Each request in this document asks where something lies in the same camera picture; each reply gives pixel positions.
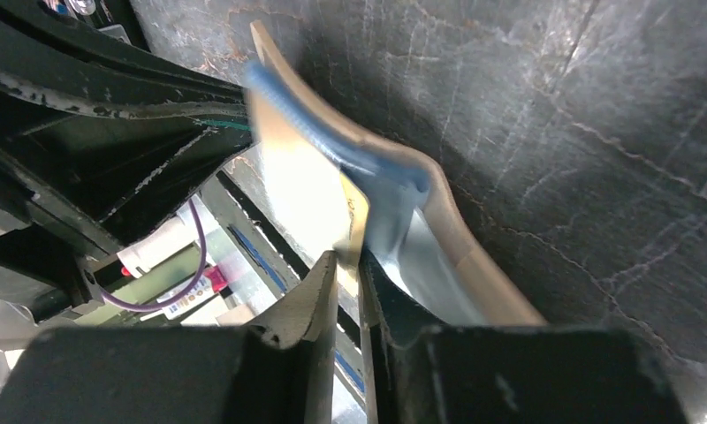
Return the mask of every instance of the wire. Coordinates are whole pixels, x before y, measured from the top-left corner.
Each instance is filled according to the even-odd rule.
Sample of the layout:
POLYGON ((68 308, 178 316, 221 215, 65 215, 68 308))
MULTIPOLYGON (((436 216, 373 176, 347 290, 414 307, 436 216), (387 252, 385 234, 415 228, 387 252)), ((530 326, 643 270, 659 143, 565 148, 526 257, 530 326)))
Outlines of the wire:
POLYGON ((200 281, 200 278, 202 277, 202 271, 205 270, 205 264, 208 258, 208 243, 205 241, 205 232, 203 232, 202 230, 200 217, 197 215, 197 209, 195 208, 192 199, 190 199, 187 203, 189 204, 190 212, 192 212, 192 218, 194 219, 194 227, 197 230, 197 238, 200 241, 200 264, 197 266, 197 271, 194 273, 192 281, 190 281, 190 283, 187 285, 187 287, 184 288, 184 290, 171 296, 168 300, 165 300, 161 303, 156 302, 148 305, 136 305, 134 303, 125 302, 123 300, 115 298, 111 293, 102 289, 101 296, 104 300, 106 300, 107 303, 110 303, 115 307, 121 307, 122 309, 132 312, 155 312, 164 307, 170 307, 171 305, 179 302, 197 285, 197 283, 200 281))

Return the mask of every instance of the black strip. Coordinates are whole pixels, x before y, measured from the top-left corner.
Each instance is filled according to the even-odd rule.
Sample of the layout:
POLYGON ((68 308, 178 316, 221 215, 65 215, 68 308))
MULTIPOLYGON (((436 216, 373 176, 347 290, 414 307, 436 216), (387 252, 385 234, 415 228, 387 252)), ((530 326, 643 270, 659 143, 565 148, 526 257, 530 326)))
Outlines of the black strip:
MULTIPOLYGON (((265 237, 268 238, 270 244, 275 247, 276 251, 283 256, 283 261, 285 261, 293 272, 299 275, 299 278, 304 279, 309 273, 309 267, 306 263, 299 257, 299 255, 294 252, 288 242, 285 241, 280 232, 276 230, 276 227, 270 222, 270 220, 260 211, 260 209, 247 197, 244 192, 241 191, 238 185, 233 182, 231 177, 229 177, 224 171, 219 171, 216 174, 218 182, 221 186, 226 189, 231 197, 236 200, 241 208, 247 212, 249 219, 253 223, 260 227, 265 237)), ((361 331, 359 330, 359 325, 356 324, 354 319, 343 310, 343 307, 338 305, 338 324, 343 327, 343 332, 351 339, 353 344, 361 349, 361 331)))

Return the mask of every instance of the cracked stone surface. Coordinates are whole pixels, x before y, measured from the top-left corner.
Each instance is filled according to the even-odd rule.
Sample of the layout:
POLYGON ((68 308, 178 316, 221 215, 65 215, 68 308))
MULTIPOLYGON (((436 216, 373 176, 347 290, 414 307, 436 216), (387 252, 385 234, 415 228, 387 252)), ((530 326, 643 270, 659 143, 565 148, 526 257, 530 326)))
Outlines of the cracked stone surface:
POLYGON ((233 82, 261 19, 329 103, 443 165, 544 316, 641 335, 707 415, 707 0, 133 5, 156 54, 233 82))

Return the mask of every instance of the cable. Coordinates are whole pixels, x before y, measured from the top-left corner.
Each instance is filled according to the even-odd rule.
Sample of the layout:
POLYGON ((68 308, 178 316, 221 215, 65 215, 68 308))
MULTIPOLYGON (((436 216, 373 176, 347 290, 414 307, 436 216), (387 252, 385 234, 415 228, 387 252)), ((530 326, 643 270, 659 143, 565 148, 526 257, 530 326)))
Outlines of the cable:
POLYGON ((194 227, 197 230, 197 237, 200 240, 200 264, 197 266, 197 271, 194 273, 192 281, 190 281, 190 283, 187 285, 187 287, 184 288, 184 290, 171 296, 168 300, 165 300, 161 303, 151 303, 149 305, 136 305, 134 303, 125 302, 123 300, 115 298, 111 293, 102 289, 101 296, 104 300, 106 300, 107 303, 110 303, 115 307, 121 307, 122 309, 132 312, 155 312, 164 307, 169 307, 179 302, 197 285, 197 283, 200 281, 200 278, 202 277, 202 271, 205 270, 205 264, 208 258, 208 243, 205 241, 205 233, 202 231, 200 217, 197 215, 197 209, 195 208, 194 203, 192 203, 192 199, 190 199, 187 203, 189 204, 190 212, 192 212, 192 218, 194 219, 194 227))

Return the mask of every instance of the metal bolt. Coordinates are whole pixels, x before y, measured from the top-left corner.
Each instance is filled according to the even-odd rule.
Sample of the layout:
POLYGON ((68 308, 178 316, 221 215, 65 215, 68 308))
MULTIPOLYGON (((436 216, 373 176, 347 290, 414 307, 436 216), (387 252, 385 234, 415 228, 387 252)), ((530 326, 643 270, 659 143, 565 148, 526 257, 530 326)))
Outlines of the metal bolt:
POLYGON ((95 0, 69 0, 70 7, 79 15, 93 15, 95 13, 95 0))

